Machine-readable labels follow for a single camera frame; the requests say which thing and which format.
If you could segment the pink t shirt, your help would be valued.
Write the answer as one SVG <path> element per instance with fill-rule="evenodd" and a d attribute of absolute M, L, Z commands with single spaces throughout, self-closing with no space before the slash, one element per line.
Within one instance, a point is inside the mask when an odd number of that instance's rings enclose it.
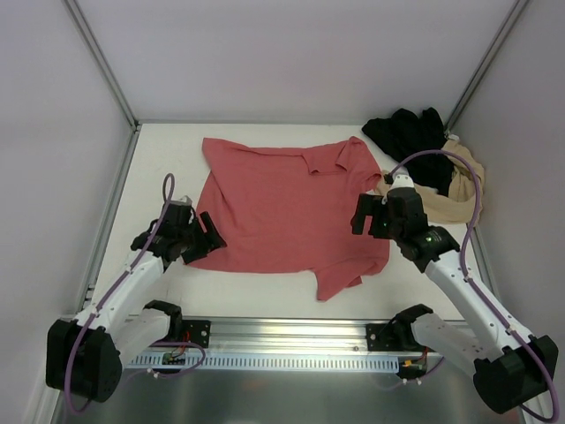
<path fill-rule="evenodd" d="M 352 233 L 358 197 L 381 172 L 357 137 L 310 148 L 251 148 L 205 138 L 209 174 L 198 201 L 227 246 L 197 269 L 281 274 L 311 271 L 319 301 L 387 265 L 386 240 Z"/>

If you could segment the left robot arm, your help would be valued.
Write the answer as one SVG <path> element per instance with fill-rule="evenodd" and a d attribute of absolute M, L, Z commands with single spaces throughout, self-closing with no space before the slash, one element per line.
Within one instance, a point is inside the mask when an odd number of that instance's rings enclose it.
<path fill-rule="evenodd" d="M 151 345 L 188 341 L 182 309 L 162 300 L 128 317 L 175 261 L 190 264 L 227 244 L 208 212 L 172 201 L 133 239 L 117 280 L 71 320 L 56 320 L 47 335 L 45 383 L 88 401 L 105 402 L 123 370 Z"/>

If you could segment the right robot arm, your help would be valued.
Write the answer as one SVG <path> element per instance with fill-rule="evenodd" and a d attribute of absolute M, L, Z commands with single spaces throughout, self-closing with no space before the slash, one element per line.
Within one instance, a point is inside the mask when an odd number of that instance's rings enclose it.
<path fill-rule="evenodd" d="M 554 423 L 559 401 L 554 372 L 559 350 L 549 337 L 536 337 L 502 306 L 481 280 L 473 278 L 463 248 L 443 227 L 431 225 L 413 188 L 386 196 L 362 193 L 351 219 L 354 234 L 396 243 L 402 256 L 435 283 L 472 330 L 470 335 L 424 305 L 398 314 L 395 342 L 411 351 L 429 347 L 464 371 L 483 402 L 498 414 L 548 393 Z"/>

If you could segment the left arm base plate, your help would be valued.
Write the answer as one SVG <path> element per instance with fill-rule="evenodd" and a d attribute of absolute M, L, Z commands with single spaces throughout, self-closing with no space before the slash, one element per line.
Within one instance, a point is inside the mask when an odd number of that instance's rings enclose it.
<path fill-rule="evenodd" d="M 190 342 L 207 349 L 211 334 L 211 321 L 208 320 L 182 320 L 180 341 Z"/>

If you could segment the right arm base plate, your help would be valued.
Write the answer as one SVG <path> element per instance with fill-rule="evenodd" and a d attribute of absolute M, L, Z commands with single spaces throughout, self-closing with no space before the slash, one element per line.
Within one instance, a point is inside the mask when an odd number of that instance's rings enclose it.
<path fill-rule="evenodd" d="M 365 340 L 369 352 L 423 352 L 425 347 L 416 342 L 411 327 L 401 322 L 368 323 Z"/>

